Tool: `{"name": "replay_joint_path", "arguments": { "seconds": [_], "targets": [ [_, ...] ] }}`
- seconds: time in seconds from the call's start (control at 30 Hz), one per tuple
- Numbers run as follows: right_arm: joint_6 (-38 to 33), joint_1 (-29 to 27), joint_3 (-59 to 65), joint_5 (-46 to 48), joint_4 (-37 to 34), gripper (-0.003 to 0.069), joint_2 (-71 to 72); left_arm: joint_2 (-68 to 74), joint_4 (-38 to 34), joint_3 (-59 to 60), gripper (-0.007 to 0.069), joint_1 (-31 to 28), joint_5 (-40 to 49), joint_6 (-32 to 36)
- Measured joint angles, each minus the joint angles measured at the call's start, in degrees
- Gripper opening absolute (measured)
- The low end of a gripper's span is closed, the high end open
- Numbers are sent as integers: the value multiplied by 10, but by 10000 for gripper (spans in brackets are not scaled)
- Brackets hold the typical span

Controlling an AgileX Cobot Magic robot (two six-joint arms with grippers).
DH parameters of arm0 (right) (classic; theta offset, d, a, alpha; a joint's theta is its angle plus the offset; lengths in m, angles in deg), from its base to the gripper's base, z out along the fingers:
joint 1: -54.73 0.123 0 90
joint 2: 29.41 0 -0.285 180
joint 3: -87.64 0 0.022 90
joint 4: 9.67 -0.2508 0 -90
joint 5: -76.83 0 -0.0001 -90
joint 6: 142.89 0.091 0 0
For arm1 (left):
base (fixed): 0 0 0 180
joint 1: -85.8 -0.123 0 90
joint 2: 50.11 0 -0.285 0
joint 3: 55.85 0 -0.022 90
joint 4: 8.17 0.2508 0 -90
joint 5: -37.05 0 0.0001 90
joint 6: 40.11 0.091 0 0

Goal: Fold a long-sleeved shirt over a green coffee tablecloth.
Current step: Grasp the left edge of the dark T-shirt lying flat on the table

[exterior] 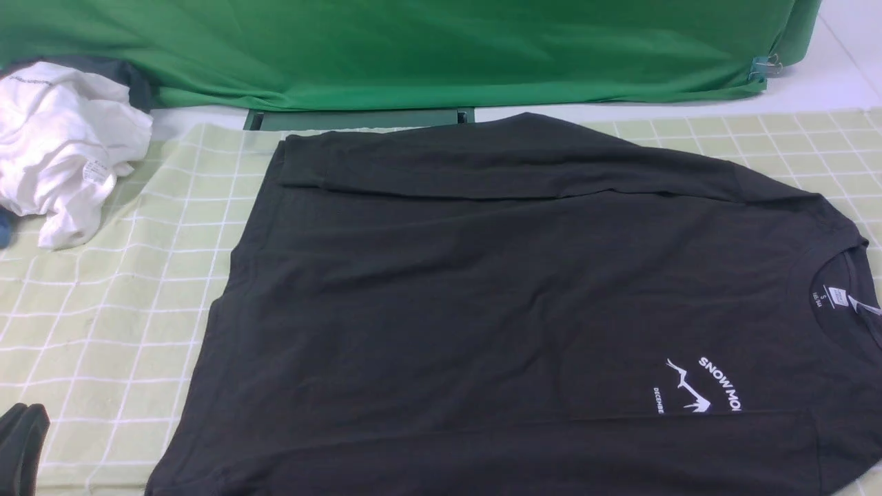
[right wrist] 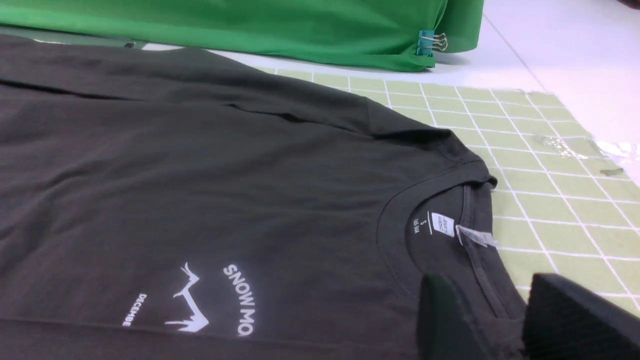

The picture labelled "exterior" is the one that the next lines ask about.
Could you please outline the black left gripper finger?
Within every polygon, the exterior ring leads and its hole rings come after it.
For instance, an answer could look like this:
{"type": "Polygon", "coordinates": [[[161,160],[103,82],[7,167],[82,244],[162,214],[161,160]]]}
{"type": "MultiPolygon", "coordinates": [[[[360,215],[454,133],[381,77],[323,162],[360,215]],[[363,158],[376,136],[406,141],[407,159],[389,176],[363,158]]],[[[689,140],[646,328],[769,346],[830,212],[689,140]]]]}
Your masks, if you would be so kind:
{"type": "Polygon", "coordinates": [[[1,417],[1,494],[34,495],[50,418],[41,403],[16,403],[1,417]]]}

